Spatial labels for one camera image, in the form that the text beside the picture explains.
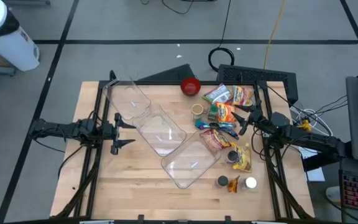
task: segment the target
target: white trash can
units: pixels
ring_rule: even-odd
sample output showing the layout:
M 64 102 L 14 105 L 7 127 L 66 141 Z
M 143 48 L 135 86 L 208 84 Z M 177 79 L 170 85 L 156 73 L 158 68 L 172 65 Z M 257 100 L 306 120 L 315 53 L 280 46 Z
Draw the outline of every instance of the white trash can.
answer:
M 40 50 L 0 0 L 0 55 L 19 70 L 39 65 Z

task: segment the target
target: chip bag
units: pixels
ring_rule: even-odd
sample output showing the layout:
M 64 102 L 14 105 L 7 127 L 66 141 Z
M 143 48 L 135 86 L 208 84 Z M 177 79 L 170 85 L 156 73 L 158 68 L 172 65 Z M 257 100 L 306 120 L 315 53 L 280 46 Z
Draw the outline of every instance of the chip bag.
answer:
M 218 107 L 218 121 L 219 122 L 228 122 L 228 123 L 234 123 L 236 122 L 236 119 L 234 118 L 232 112 L 235 111 L 235 107 L 231 105 L 227 105 L 225 103 L 216 103 L 216 106 Z
M 239 184 L 240 176 L 236 177 L 234 180 L 231 180 L 229 185 L 227 186 L 227 190 L 229 192 L 237 193 L 237 185 Z
M 251 97 L 253 92 L 244 87 L 233 85 L 234 96 L 233 105 L 250 106 L 252 105 Z
M 239 169 L 246 172 L 252 171 L 251 164 L 251 151 L 249 149 L 249 144 L 247 143 L 245 147 L 238 146 L 236 143 L 232 142 L 231 146 L 239 155 L 239 160 L 234 163 L 233 169 Z
M 209 129 L 201 133 L 200 136 L 204 138 L 205 143 L 211 149 L 220 150 L 230 147 L 229 141 L 218 130 Z
M 203 98 L 214 104 L 215 102 L 225 103 L 232 98 L 231 92 L 222 83 L 215 89 L 204 94 Z

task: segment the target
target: wooden tabletop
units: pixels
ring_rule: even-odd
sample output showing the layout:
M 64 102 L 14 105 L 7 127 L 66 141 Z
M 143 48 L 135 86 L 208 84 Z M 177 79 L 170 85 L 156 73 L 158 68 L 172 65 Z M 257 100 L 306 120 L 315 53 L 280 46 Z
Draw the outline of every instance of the wooden tabletop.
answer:
M 286 97 L 282 82 L 268 82 L 283 97 Z M 197 129 L 191 121 L 191 106 L 195 103 L 208 106 L 201 96 L 215 86 L 202 86 L 197 96 L 187 97 L 179 86 L 139 86 L 152 103 L 159 103 L 171 119 L 187 133 L 189 138 Z M 78 99 L 74 121 L 86 118 L 93 110 L 98 82 L 83 82 Z M 288 118 L 290 110 L 273 91 L 269 90 L 273 111 Z M 264 115 L 265 104 L 262 102 Z M 114 120 L 116 112 L 110 106 L 109 120 Z M 237 110 L 240 115 L 247 113 Z M 250 142 L 252 127 L 239 141 L 227 136 L 230 141 L 243 145 Z M 265 162 L 252 152 L 252 172 L 233 170 L 224 162 L 229 149 L 223 150 L 218 160 L 198 180 L 187 189 L 179 189 L 161 167 L 161 157 L 147 144 L 136 129 L 120 129 L 120 139 L 136 139 L 136 142 L 124 146 L 117 156 L 110 154 L 111 141 L 105 141 L 99 169 L 98 183 L 94 199 L 93 219 L 135 220 L 139 214 L 147 220 L 223 220 L 230 215 L 232 220 L 274 220 L 272 199 Z M 254 138 L 255 148 L 262 148 L 260 136 Z M 78 141 L 69 141 L 65 157 L 79 146 Z M 80 181 L 85 150 L 80 151 L 63 167 L 58 181 L 51 215 L 56 215 L 69 202 Z M 298 203 L 314 216 L 306 178 L 300 155 L 288 150 L 283 166 L 290 192 Z M 215 181 L 220 175 L 233 179 L 254 177 L 257 186 L 254 190 L 241 190 L 229 193 L 226 188 L 219 189 Z M 281 214 L 284 217 L 282 194 L 277 187 Z M 88 191 L 84 195 L 81 214 L 85 214 Z

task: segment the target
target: snack bag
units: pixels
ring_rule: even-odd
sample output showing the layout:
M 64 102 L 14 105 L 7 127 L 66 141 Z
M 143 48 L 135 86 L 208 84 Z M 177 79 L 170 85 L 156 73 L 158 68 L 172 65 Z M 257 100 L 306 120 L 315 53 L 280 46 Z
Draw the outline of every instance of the snack bag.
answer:
M 231 112 L 235 111 L 235 107 L 231 105 L 227 105 L 225 103 L 216 103 L 216 106 L 218 107 L 218 121 L 219 122 L 229 122 L 234 123 L 236 122 L 236 119 L 234 118 L 233 114 Z
M 239 160 L 234 163 L 233 169 L 239 169 L 246 172 L 251 172 L 251 151 L 249 149 L 249 144 L 247 143 L 245 147 L 238 146 L 236 143 L 232 142 L 231 146 L 239 155 Z
M 204 94 L 203 98 L 214 104 L 215 102 L 225 103 L 232 98 L 231 92 L 222 83 L 215 89 Z
M 252 105 L 251 97 L 253 92 L 244 87 L 233 85 L 233 105 L 250 106 Z
M 239 183 L 240 176 L 236 177 L 234 180 L 231 180 L 229 185 L 227 186 L 227 190 L 229 192 L 237 193 L 237 185 Z
M 218 130 L 209 129 L 204 133 L 201 133 L 200 136 L 204 138 L 205 143 L 211 149 L 220 150 L 226 147 L 230 147 L 229 141 Z

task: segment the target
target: clear plastic container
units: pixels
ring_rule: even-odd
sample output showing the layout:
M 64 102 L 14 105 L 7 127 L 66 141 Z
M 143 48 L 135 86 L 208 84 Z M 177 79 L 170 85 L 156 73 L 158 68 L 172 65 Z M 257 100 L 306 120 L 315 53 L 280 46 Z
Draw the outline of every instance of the clear plastic container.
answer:
M 133 120 L 133 125 L 160 156 L 171 153 L 186 140 L 186 132 L 172 121 L 160 105 L 148 107 Z
M 221 157 L 221 151 L 210 149 L 201 133 L 195 132 L 189 140 L 161 160 L 162 168 L 180 189 L 188 188 Z
M 139 117 L 151 104 L 133 81 L 120 82 L 117 78 L 103 87 L 103 94 L 125 120 Z

